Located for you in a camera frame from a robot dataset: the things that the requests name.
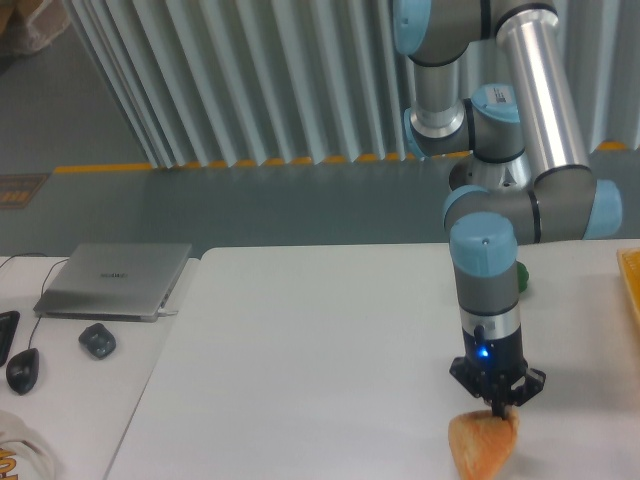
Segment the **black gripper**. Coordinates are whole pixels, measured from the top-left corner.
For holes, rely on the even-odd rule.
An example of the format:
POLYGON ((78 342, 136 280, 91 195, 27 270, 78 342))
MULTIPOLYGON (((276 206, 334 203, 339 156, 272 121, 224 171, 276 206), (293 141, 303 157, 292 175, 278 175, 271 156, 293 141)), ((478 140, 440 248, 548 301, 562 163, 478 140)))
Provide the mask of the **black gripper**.
POLYGON ((501 338, 489 338, 486 329, 479 335, 462 329, 462 335, 465 354, 454 358, 449 373, 474 398, 482 398, 493 416, 503 418, 512 407, 524 405, 543 391, 546 373, 527 368, 521 327, 501 338), (504 385, 512 385, 505 402, 501 378, 504 385))

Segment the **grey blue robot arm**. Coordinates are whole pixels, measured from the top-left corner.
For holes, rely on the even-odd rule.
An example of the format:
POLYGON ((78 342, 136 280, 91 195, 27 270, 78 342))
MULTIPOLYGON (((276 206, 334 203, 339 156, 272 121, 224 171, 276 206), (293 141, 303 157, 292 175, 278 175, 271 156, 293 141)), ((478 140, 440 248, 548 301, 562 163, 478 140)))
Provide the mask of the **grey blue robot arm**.
POLYGON ((517 250, 599 239, 622 221, 616 185, 593 175, 550 1, 397 1, 397 51, 414 65, 403 116, 419 157, 469 151, 442 213, 465 347, 451 375, 505 418, 539 394, 524 358, 517 250))

